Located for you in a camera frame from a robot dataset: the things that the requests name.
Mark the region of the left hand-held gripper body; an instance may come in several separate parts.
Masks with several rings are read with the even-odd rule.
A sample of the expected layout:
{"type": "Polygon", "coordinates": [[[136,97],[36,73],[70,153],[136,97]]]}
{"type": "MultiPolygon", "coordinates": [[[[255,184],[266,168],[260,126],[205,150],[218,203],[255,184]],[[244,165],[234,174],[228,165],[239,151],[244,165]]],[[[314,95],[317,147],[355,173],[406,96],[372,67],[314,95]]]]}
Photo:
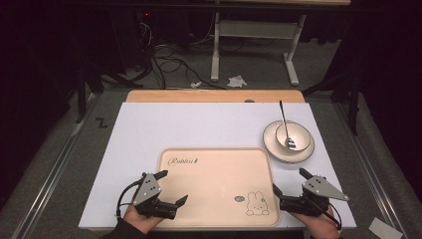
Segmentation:
{"type": "Polygon", "coordinates": [[[154,173],[144,173],[132,198],[132,205],[137,212],[146,217],[174,219],[177,207],[174,203],[161,201],[158,196],[161,187],[155,180],[154,173]]]}

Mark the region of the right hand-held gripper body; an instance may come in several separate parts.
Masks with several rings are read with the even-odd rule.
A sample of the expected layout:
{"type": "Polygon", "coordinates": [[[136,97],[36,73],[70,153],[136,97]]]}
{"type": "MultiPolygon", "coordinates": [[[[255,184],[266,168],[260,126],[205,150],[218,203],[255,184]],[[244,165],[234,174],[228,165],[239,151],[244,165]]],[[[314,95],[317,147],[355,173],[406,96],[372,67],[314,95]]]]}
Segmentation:
{"type": "Polygon", "coordinates": [[[288,212],[318,217],[327,212],[331,199],[348,201],[349,196],[334,187],[324,177],[315,175],[302,184],[300,196],[279,193],[280,209],[288,212]]]}

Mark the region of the beige tray with rabbit print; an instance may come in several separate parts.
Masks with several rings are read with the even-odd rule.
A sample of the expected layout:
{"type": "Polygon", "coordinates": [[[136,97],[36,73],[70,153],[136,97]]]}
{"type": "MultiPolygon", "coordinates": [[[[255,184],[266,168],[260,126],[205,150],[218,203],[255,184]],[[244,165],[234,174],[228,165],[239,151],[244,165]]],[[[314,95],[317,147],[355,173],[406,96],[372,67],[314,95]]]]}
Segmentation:
{"type": "Polygon", "coordinates": [[[260,147],[169,148],[160,157],[159,198],[186,203],[161,230],[229,230],[273,227],[280,222],[270,158],[260,147]]]}

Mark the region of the person's left hand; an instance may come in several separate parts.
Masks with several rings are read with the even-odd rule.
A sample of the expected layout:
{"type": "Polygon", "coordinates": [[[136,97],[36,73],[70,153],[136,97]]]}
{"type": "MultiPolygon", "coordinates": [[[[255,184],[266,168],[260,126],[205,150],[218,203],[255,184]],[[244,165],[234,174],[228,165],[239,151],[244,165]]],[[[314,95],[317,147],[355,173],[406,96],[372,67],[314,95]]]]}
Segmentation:
{"type": "Polygon", "coordinates": [[[123,220],[144,234],[148,234],[153,228],[163,221],[159,217],[146,217],[137,212],[134,206],[129,205],[123,216],[123,220]]]}

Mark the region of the person's right hand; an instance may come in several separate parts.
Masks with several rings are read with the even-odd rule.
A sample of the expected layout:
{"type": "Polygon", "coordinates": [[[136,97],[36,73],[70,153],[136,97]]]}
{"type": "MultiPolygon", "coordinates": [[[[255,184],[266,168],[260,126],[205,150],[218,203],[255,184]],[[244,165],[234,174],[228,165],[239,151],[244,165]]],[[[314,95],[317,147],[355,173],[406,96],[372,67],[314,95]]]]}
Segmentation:
{"type": "Polygon", "coordinates": [[[340,233],[336,224],[325,214],[319,217],[306,216],[304,214],[291,212],[296,219],[300,220],[309,230],[315,239],[339,239],[340,233]]]}

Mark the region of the white bowl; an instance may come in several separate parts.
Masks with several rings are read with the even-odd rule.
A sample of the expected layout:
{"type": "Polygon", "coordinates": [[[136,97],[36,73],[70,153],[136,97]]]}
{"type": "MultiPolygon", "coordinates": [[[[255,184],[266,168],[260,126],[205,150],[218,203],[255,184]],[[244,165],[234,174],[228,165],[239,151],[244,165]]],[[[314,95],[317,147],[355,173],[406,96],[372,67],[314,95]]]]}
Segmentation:
{"type": "Polygon", "coordinates": [[[288,151],[301,152],[311,145],[311,134],[301,124],[286,121],[277,127],[276,141],[288,151]]]}

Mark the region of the white plate with dark rim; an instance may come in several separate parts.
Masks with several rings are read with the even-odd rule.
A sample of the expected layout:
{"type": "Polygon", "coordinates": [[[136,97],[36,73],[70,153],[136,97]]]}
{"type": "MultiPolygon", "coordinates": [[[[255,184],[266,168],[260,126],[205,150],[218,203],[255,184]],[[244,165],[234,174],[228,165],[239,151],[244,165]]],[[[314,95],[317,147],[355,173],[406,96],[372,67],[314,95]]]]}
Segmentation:
{"type": "Polygon", "coordinates": [[[315,150],[315,141],[311,135],[311,145],[301,152],[292,152],[281,147],[276,141],[276,129],[283,122],[281,120],[276,120],[271,122],[266,126],[263,132],[263,141],[264,145],[269,151],[269,153],[276,159],[286,162],[286,163],[297,163],[308,159],[315,150]]]}

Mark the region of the metal spoon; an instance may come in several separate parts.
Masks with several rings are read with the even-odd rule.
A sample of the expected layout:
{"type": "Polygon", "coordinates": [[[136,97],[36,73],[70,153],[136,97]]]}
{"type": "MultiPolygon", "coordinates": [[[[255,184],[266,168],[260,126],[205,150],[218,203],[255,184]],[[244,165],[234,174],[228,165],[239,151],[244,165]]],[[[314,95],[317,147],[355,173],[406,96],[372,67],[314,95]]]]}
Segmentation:
{"type": "Polygon", "coordinates": [[[284,111],[283,102],[282,101],[279,101],[279,105],[280,105],[280,109],[281,109],[281,115],[282,115],[283,125],[284,125],[285,132],[286,132],[285,144],[286,144],[286,147],[288,149],[294,150],[296,148],[296,144],[295,144],[295,142],[289,136],[289,131],[288,131],[288,127],[287,127],[287,121],[286,121],[286,117],[285,117],[285,111],[284,111]]]}

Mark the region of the white flat board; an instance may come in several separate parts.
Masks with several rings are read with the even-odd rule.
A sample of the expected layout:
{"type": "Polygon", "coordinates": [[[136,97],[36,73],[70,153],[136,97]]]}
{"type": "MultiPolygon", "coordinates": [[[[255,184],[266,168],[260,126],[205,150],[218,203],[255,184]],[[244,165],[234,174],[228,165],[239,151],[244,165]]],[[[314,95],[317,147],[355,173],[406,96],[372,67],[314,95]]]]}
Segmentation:
{"type": "MultiPolygon", "coordinates": [[[[127,202],[130,184],[145,172],[158,171],[161,154],[169,148],[260,147],[270,158],[273,185],[287,195],[302,192],[300,168],[318,174],[332,185],[339,181],[307,104],[283,103],[287,120],[304,126],[315,141],[306,160],[286,163],[264,145],[267,125],[281,120],[279,103],[125,103],[121,106],[99,172],[84,209],[80,227],[111,229],[118,202],[127,202]]],[[[298,228],[300,222],[280,210],[280,222],[261,229],[298,228]]]]}

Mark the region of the white paper sheet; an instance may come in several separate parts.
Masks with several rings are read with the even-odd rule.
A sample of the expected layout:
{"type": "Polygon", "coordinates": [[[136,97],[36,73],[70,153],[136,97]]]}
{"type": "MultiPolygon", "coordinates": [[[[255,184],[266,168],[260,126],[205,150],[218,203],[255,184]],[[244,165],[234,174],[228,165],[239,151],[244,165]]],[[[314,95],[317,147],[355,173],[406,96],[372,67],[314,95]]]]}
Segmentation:
{"type": "Polygon", "coordinates": [[[403,234],[378,218],[374,218],[369,230],[380,239],[401,239],[403,234]]]}

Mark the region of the black metal stand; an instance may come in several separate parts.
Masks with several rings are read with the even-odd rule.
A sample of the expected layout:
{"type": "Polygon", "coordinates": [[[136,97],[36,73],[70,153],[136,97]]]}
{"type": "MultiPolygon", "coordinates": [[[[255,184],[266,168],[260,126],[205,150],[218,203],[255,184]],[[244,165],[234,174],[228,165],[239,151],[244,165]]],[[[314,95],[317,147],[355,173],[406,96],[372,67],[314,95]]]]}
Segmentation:
{"type": "Polygon", "coordinates": [[[78,93],[78,118],[80,123],[87,113],[87,95],[86,87],[89,87],[92,93],[101,94],[104,86],[101,81],[101,69],[93,63],[82,64],[78,70],[77,93],[78,93]]]}
{"type": "Polygon", "coordinates": [[[354,135],[357,135],[357,113],[358,95],[360,80],[356,74],[340,73],[334,77],[328,77],[318,84],[315,84],[302,91],[304,97],[307,97],[318,91],[332,89],[330,99],[333,103],[348,102],[347,124],[354,135]]]}

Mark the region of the wooden table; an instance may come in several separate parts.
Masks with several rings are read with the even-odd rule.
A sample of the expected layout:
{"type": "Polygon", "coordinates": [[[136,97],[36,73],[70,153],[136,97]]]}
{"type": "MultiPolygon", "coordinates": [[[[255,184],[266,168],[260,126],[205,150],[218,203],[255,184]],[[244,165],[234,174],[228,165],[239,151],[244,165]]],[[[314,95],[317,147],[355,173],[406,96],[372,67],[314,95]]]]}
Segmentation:
{"type": "Polygon", "coordinates": [[[133,90],[128,103],[304,103],[297,90],[133,90]]]}

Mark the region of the large crumpled white paper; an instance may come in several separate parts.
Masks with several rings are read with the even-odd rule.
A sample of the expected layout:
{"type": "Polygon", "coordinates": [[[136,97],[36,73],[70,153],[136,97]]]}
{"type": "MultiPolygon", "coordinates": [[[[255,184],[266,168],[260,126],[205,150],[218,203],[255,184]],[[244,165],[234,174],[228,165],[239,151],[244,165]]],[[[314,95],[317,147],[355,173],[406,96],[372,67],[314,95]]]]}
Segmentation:
{"type": "Polygon", "coordinates": [[[242,88],[246,85],[247,85],[247,83],[245,82],[245,80],[241,76],[235,76],[235,77],[231,77],[229,79],[228,87],[242,88]]]}

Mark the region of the metal floor rail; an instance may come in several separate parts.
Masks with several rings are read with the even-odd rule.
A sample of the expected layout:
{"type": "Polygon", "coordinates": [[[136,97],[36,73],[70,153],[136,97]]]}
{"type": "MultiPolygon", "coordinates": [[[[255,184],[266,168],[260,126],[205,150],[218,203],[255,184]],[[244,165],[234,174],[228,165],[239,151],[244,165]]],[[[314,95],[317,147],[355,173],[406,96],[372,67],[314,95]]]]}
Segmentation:
{"type": "Polygon", "coordinates": [[[94,93],[83,95],[87,104],[85,112],[79,113],[79,102],[71,99],[74,107],[63,119],[53,127],[26,169],[18,183],[7,207],[12,209],[19,222],[12,229],[9,239],[29,239],[32,231],[44,212],[60,178],[69,162],[80,132],[84,126],[87,113],[97,102],[94,93]]]}
{"type": "Polygon", "coordinates": [[[368,146],[368,143],[362,142],[358,135],[355,134],[348,124],[348,109],[343,104],[334,104],[335,111],[345,127],[349,138],[351,139],[352,145],[358,154],[358,161],[363,171],[364,177],[371,193],[376,201],[377,207],[380,210],[384,222],[393,229],[402,233],[401,239],[408,239],[408,235],[400,222],[397,211],[395,210],[390,197],[387,195],[381,181],[376,174],[374,166],[371,164],[367,153],[364,148],[368,146]]]}

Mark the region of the white metal desk frame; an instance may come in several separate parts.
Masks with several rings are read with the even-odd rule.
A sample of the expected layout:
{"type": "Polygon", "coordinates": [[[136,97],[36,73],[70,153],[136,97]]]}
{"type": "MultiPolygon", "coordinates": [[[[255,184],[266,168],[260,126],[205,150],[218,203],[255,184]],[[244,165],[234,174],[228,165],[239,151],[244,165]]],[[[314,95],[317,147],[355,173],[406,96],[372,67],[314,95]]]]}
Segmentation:
{"type": "Polygon", "coordinates": [[[219,45],[221,37],[259,38],[291,41],[291,47],[283,54],[283,58],[291,85],[298,86],[300,82],[293,63],[293,57],[306,19],[306,15],[301,15],[295,23],[221,20],[220,14],[215,13],[211,81],[219,81],[219,45]]]}

